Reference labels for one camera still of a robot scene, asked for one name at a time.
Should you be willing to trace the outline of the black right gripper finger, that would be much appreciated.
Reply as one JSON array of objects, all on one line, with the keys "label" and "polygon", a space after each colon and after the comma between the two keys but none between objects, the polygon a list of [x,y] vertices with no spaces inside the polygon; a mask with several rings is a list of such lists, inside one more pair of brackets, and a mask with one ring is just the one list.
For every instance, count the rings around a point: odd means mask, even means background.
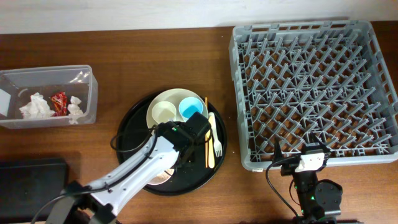
[{"label": "black right gripper finger", "polygon": [[324,143],[321,142],[321,140],[318,139],[315,133],[309,134],[309,140],[310,140],[310,144],[308,145],[309,151],[321,151],[323,153],[330,153],[330,150],[326,147]]},{"label": "black right gripper finger", "polygon": [[273,160],[272,162],[279,162],[283,159],[282,155],[282,150],[280,148],[280,139],[278,137],[275,138],[275,143],[274,143],[274,155],[273,155]]}]

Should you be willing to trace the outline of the cream plastic cup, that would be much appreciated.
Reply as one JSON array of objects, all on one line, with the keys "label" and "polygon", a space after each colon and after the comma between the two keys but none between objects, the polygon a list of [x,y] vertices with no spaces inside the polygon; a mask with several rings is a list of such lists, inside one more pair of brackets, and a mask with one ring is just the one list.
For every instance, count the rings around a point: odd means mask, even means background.
[{"label": "cream plastic cup", "polygon": [[161,101],[154,105],[151,111],[152,118],[158,124],[175,121],[177,109],[171,102]]}]

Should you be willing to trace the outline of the pink small bowl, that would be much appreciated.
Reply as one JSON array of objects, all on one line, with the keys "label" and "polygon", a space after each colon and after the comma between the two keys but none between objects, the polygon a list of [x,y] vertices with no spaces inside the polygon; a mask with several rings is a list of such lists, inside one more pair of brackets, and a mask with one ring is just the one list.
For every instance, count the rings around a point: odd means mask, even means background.
[{"label": "pink small bowl", "polygon": [[168,181],[171,176],[173,176],[175,170],[174,169],[167,169],[157,176],[155,176],[150,182],[148,182],[149,185],[160,185]]}]

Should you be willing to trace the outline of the small white tissue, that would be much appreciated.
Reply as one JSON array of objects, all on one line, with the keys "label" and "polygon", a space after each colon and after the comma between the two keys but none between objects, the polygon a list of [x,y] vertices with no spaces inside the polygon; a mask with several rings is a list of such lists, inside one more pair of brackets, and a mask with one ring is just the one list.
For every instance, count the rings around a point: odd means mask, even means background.
[{"label": "small white tissue", "polygon": [[70,124],[78,124],[77,119],[83,116],[83,111],[79,107],[80,103],[81,100],[79,98],[71,96],[70,104],[67,106],[68,115],[71,117],[69,120]]}]

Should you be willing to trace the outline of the red snack wrapper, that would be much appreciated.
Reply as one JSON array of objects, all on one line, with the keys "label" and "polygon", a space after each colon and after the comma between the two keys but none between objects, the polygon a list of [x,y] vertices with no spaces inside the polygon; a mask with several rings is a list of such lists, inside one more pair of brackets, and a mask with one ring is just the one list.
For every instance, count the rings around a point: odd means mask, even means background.
[{"label": "red snack wrapper", "polygon": [[66,116],[67,115],[67,96],[64,91],[56,93],[50,97],[51,102],[54,105],[54,116]]}]

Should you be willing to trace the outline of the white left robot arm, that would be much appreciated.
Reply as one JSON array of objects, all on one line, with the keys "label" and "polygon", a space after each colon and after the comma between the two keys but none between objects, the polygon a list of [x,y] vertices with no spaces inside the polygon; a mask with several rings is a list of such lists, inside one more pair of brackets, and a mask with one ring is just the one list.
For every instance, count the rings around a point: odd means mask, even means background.
[{"label": "white left robot arm", "polygon": [[116,223],[123,207],[158,174],[184,165],[197,146],[209,144],[208,118],[194,113],[186,122],[168,121],[146,129],[134,154],[100,179],[71,183],[52,199],[47,223]]}]

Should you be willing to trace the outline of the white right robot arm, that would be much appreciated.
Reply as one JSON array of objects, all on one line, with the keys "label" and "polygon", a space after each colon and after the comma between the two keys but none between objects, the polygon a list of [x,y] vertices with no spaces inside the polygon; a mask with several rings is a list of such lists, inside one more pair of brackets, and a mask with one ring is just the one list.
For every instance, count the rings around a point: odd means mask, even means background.
[{"label": "white right robot arm", "polygon": [[343,188],[328,179],[319,180],[330,157],[330,150],[314,133],[309,142],[295,157],[289,157],[281,165],[282,175],[291,175],[302,215],[294,218],[295,223],[336,223],[341,214],[340,203]]}]

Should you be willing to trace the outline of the grey dishwasher rack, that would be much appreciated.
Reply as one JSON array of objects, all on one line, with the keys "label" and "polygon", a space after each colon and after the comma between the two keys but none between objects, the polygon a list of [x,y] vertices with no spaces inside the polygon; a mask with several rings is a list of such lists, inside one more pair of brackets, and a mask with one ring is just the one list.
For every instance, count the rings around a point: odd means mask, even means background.
[{"label": "grey dishwasher rack", "polygon": [[229,43],[241,163],[296,156],[310,136],[329,166],[397,160],[397,93],[368,21],[237,26]]}]

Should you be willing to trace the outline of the black food waste tray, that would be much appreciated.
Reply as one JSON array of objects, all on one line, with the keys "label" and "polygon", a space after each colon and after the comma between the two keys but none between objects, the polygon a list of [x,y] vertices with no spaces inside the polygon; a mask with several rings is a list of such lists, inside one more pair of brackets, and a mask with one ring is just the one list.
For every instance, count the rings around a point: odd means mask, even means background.
[{"label": "black food waste tray", "polygon": [[30,222],[68,181],[64,159],[1,162],[1,223]]}]

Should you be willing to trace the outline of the yellow plastic knife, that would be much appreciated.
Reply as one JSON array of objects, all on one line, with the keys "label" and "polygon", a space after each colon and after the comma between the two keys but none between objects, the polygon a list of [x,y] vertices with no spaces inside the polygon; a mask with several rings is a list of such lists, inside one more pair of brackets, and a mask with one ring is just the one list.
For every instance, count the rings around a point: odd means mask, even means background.
[{"label": "yellow plastic knife", "polygon": [[207,132],[208,137],[208,168],[213,169],[215,167],[215,156],[213,149],[213,134],[212,130]]}]

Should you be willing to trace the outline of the light blue plastic cup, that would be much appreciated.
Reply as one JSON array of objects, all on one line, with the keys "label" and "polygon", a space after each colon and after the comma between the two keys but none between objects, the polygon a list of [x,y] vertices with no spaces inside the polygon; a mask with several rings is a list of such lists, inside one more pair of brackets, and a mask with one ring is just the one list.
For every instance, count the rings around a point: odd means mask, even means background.
[{"label": "light blue plastic cup", "polygon": [[203,105],[201,101],[198,98],[195,97],[187,97],[184,98],[179,106],[178,106],[178,111],[184,121],[187,121],[191,116],[198,112],[202,113],[203,112]]}]

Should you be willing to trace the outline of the white plastic fork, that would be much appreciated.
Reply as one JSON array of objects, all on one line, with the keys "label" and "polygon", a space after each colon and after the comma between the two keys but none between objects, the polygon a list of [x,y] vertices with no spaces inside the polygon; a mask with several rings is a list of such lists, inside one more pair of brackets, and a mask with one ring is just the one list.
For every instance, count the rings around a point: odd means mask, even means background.
[{"label": "white plastic fork", "polygon": [[213,112],[209,112],[209,122],[211,124],[211,129],[213,133],[213,148],[216,157],[221,157],[223,155],[223,146],[218,138],[218,132],[216,128],[216,118]]}]

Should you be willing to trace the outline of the cream round plate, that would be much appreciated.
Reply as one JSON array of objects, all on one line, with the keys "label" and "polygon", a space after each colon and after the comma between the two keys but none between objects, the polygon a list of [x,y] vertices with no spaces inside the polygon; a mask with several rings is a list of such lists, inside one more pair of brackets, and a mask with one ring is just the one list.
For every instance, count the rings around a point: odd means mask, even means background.
[{"label": "cream round plate", "polygon": [[193,91],[186,90],[183,88],[173,88],[173,89],[165,90],[165,91],[159,93],[153,100],[150,100],[150,104],[149,104],[149,107],[148,107],[147,113],[146,113],[147,127],[150,128],[153,125],[157,124],[155,119],[152,117],[152,109],[154,108],[154,106],[157,103],[160,103],[161,101],[168,101],[168,102],[172,103],[176,107],[176,110],[177,110],[176,120],[183,121],[184,117],[180,114],[179,105],[180,105],[181,101],[183,101],[185,98],[188,98],[188,97],[194,97],[200,102],[200,104],[203,107],[201,114],[204,117],[208,118],[208,109],[206,108],[206,104],[205,104],[204,100],[199,95],[197,95]]}]

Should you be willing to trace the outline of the wooden chopstick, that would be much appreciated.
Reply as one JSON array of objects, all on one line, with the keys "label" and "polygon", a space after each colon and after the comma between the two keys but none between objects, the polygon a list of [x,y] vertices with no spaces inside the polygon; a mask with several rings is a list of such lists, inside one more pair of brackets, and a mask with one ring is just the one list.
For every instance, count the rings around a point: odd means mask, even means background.
[{"label": "wooden chopstick", "polygon": [[[208,107],[208,98],[205,97],[205,106]],[[208,168],[208,137],[205,134],[205,168]]]}]

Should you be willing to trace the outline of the black round tray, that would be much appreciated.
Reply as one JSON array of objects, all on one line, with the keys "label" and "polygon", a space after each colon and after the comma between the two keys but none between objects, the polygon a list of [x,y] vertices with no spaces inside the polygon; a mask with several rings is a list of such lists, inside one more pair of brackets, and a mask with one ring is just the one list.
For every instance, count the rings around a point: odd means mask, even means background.
[{"label": "black round tray", "polygon": [[[118,129],[119,137],[116,140],[116,147],[122,150],[116,154],[120,164],[134,155],[133,152],[127,152],[127,150],[137,147],[148,135],[147,109],[150,100],[153,100],[161,92],[163,91],[155,92],[136,103],[121,121]],[[218,138],[223,146],[223,155],[215,159],[215,167],[213,169],[205,168],[205,147],[199,146],[192,155],[193,161],[187,163],[189,167],[175,169],[173,176],[168,181],[160,185],[147,184],[144,190],[162,196],[182,195],[199,189],[213,178],[224,162],[228,137],[224,121],[211,103],[208,103],[208,111],[215,114]]]}]

